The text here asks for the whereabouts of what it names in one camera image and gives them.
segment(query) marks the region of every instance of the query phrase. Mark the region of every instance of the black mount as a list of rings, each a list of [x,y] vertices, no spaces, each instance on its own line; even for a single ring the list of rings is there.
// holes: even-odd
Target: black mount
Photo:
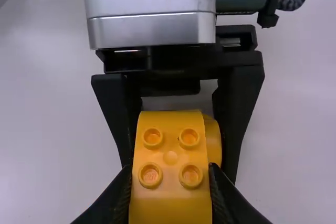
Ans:
[[[97,51],[106,74],[93,76],[91,83],[123,167],[133,162],[141,97],[198,94],[201,80],[217,79],[212,101],[222,133],[222,169],[235,182],[241,143],[264,81],[263,59],[255,51],[254,26],[219,26],[216,36],[213,45]]]
[[[92,87],[117,144],[122,171],[72,224],[128,224],[132,164],[141,97],[197,94],[217,79],[212,95],[223,162],[209,164],[213,224],[271,224],[234,186],[241,143],[264,81],[254,26],[220,26],[214,45],[97,51],[106,74]]]

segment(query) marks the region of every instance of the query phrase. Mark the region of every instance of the yellow toy block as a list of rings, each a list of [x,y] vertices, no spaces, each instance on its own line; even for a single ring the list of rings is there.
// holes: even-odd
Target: yellow toy block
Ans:
[[[129,224],[212,224],[208,164],[218,124],[200,111],[144,111],[136,132]]]

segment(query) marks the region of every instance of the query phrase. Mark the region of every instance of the yellow duplo block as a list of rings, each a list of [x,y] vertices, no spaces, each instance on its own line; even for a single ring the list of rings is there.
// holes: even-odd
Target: yellow duplo block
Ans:
[[[220,165],[220,139],[216,121],[200,111],[141,112],[129,223],[212,224],[208,163]]]

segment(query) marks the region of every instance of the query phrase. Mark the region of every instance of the cable connector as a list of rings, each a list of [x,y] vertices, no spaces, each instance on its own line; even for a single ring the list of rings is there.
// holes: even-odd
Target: cable connector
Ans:
[[[279,16],[275,14],[278,6],[278,0],[267,0],[266,6],[259,12],[257,23],[262,28],[275,27]]]

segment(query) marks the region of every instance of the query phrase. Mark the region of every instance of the white table surface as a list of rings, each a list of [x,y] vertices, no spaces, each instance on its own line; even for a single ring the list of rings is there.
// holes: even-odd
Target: white table surface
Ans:
[[[241,150],[237,187],[274,224],[336,220],[336,0],[307,0],[258,28],[266,80]],[[222,24],[256,24],[256,16]],[[120,170],[90,86],[83,0],[9,0],[0,9],[0,223],[69,224]],[[203,108],[196,97],[147,109]]]

